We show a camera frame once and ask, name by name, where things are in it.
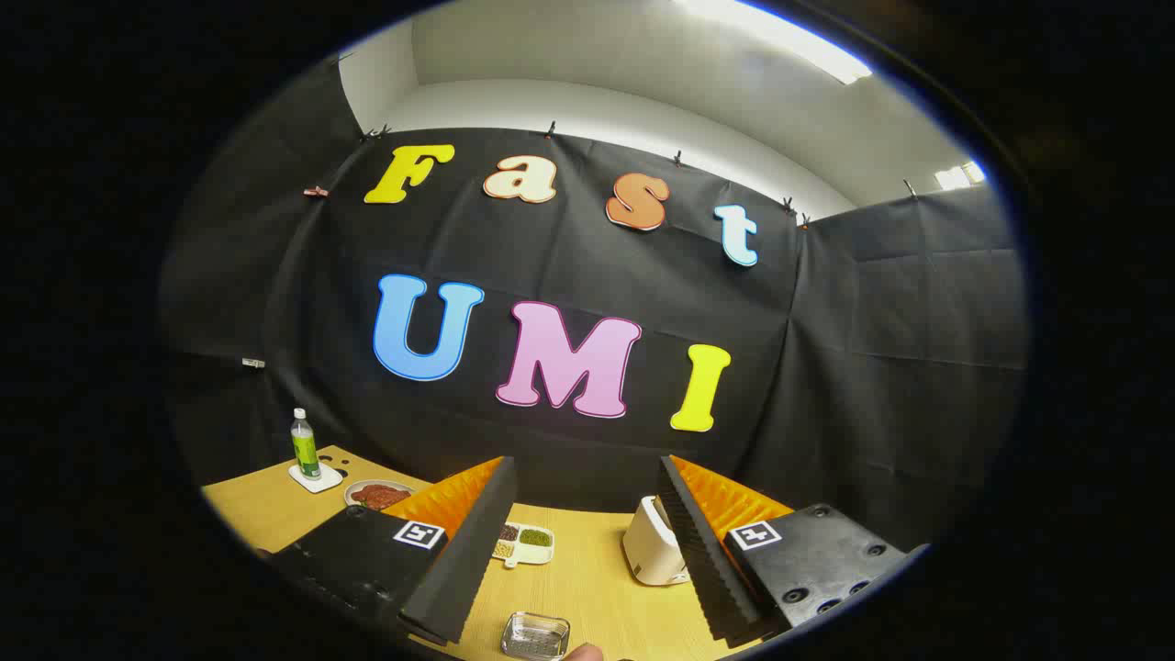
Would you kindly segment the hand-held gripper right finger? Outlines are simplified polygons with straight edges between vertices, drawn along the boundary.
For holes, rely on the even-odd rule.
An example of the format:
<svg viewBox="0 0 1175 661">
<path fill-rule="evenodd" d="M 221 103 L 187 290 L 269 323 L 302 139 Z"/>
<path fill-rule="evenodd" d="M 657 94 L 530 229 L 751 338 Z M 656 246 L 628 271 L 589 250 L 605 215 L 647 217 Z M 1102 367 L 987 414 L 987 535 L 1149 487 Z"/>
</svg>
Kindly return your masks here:
<svg viewBox="0 0 1175 661">
<path fill-rule="evenodd" d="M 658 499 L 714 640 L 731 648 L 798 633 L 857 605 L 922 557 L 826 503 L 791 508 L 664 456 Z"/>
</svg>

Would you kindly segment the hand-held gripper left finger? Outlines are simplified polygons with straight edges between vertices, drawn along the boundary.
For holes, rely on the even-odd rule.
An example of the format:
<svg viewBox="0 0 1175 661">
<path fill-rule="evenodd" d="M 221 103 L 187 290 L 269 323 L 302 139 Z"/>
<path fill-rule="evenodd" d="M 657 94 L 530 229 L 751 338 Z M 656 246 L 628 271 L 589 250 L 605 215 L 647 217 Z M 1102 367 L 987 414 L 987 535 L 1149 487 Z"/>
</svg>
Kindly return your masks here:
<svg viewBox="0 0 1175 661">
<path fill-rule="evenodd" d="M 382 638 L 458 643 L 517 493 L 515 460 L 496 457 L 385 510 L 348 506 L 270 565 Z"/>
</svg>

